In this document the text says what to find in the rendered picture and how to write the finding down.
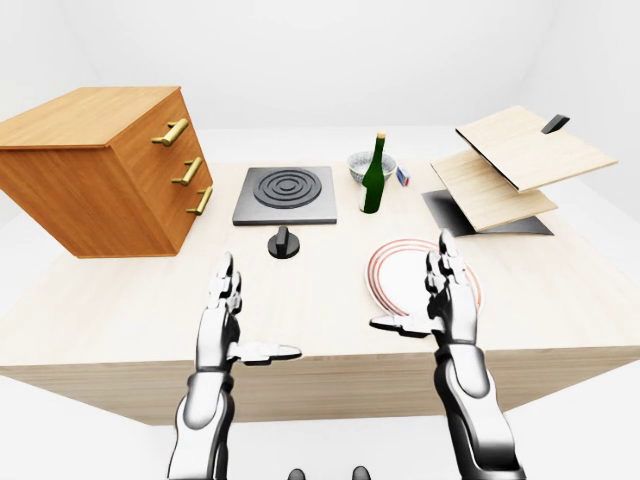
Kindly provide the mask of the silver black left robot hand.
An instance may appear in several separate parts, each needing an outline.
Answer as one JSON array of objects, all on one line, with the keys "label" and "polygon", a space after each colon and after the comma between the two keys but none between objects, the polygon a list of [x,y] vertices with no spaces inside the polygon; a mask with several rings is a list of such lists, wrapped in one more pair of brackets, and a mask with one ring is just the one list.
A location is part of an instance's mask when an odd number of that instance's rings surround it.
[{"label": "silver black left robot hand", "polygon": [[237,315],[242,309],[241,275],[233,256],[226,252],[209,284],[209,302],[203,311],[196,345],[197,371],[231,370],[236,361],[245,365],[269,365],[276,360],[302,356],[299,348],[263,342],[240,341]]}]

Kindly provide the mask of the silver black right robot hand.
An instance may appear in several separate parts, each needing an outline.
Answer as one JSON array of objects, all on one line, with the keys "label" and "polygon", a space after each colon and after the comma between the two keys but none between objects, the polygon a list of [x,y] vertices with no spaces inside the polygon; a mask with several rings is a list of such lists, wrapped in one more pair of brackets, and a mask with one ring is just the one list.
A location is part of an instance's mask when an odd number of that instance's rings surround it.
[{"label": "silver black right robot hand", "polygon": [[369,325],[401,336],[424,338],[433,334],[443,344],[476,344],[477,306],[465,272],[464,259],[448,229],[439,237],[439,252],[426,256],[425,289],[429,302],[423,313],[374,317]]}]

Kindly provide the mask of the round black stove knob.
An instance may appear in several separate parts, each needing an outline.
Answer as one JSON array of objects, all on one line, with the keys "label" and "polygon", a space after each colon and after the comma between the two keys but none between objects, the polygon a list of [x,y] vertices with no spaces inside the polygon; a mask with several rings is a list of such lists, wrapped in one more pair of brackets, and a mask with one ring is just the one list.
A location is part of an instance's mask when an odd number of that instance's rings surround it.
[{"label": "round black stove knob", "polygon": [[276,259],[289,259],[300,250],[298,237],[286,226],[280,226],[278,232],[268,241],[268,252]]}]

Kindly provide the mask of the flat dark stove plate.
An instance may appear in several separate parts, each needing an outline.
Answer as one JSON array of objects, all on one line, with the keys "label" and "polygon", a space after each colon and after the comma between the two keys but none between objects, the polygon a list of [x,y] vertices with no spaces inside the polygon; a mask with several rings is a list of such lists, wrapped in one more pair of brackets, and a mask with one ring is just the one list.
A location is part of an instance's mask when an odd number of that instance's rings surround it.
[{"label": "flat dark stove plate", "polygon": [[332,169],[249,168],[232,222],[235,226],[336,224]]}]

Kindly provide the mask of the white plate with red rings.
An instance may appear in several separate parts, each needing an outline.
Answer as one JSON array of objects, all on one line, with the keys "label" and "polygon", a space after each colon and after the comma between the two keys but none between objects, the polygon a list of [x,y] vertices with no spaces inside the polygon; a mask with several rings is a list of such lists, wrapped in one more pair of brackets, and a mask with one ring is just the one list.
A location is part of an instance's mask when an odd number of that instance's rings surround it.
[{"label": "white plate with red rings", "polygon": [[426,257],[439,252],[437,241],[419,238],[390,240],[377,247],[365,267],[367,288],[385,312],[407,316],[426,309]]}]

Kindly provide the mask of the wooden cabinet drawer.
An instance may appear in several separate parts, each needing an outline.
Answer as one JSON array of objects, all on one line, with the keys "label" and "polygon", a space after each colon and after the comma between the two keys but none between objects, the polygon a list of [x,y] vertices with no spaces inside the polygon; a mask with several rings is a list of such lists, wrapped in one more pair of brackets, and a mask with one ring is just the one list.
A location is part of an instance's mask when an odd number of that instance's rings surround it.
[{"label": "wooden cabinet drawer", "polygon": [[[188,186],[174,184],[172,178],[181,177],[188,167],[185,162],[201,157],[203,162]],[[194,208],[201,198],[197,190],[212,186],[213,181],[202,153],[180,155],[170,159],[167,166],[163,165],[154,180],[149,195],[151,207],[163,228],[170,245],[171,252],[177,254],[196,219],[196,215],[186,212],[187,208]]]},{"label": "wooden cabinet drawer", "polygon": [[[202,162],[188,186],[174,183],[182,179],[190,168],[187,161],[201,158]],[[142,139],[135,151],[132,165],[133,178],[139,184],[150,208],[163,226],[185,222],[188,208],[195,208],[204,190],[212,184],[209,169],[204,160],[194,130],[188,127],[169,147]]]},{"label": "wooden cabinet drawer", "polygon": [[[182,119],[187,119],[189,125],[171,146],[152,142],[153,138],[162,138],[169,132],[169,123]],[[172,178],[184,173],[183,162],[200,153],[193,124],[179,89],[118,134],[111,141],[111,146],[131,177],[145,189],[156,182],[170,184]]]}]

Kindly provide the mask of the small pale wooden board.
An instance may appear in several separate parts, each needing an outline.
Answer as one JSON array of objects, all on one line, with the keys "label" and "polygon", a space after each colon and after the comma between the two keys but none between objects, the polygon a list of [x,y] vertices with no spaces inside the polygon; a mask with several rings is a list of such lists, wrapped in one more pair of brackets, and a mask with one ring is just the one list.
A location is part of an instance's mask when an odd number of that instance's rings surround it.
[{"label": "small pale wooden board", "polygon": [[474,150],[437,160],[431,166],[476,231],[557,209],[539,190],[518,193]]}]

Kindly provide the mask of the green glass bottle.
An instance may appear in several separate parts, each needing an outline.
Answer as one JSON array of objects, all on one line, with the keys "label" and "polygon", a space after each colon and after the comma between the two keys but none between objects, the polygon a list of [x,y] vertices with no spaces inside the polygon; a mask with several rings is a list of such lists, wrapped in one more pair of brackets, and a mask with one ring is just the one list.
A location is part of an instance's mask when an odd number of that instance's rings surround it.
[{"label": "green glass bottle", "polygon": [[386,133],[378,132],[374,150],[364,152],[362,158],[369,160],[369,166],[361,181],[361,197],[359,208],[363,213],[374,214],[379,210],[384,186],[385,169],[384,160],[389,160],[390,156],[384,153]]}]

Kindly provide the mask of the patterned ceramic bowl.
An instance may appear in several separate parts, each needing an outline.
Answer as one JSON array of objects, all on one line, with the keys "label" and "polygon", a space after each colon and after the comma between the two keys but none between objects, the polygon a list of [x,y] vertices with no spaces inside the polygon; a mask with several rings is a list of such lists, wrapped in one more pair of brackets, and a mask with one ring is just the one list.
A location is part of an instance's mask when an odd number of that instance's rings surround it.
[{"label": "patterned ceramic bowl", "polygon": [[[363,151],[355,153],[348,158],[347,164],[351,176],[358,184],[362,183],[362,180],[371,164],[373,154],[373,151]],[[382,154],[381,162],[384,180],[387,181],[391,175],[395,174],[397,164],[391,156],[385,153]]]}]

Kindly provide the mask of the large pale wooden board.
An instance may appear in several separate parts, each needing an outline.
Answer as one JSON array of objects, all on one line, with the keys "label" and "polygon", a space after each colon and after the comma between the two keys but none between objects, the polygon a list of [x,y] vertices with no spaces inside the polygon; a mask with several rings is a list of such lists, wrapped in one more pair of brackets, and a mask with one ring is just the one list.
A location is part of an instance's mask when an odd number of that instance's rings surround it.
[{"label": "large pale wooden board", "polygon": [[513,106],[456,131],[520,192],[617,163],[564,130],[544,134],[545,125],[544,118]]}]

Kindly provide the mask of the wooden cabinet with drawers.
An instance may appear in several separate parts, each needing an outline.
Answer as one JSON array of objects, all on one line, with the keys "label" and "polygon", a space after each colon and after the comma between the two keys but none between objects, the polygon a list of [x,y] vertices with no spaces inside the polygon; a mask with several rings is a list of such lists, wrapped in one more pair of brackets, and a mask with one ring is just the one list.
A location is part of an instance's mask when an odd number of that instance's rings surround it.
[{"label": "wooden cabinet with drawers", "polygon": [[76,257],[175,255],[111,141],[177,89],[79,88],[1,122],[0,189]]}]

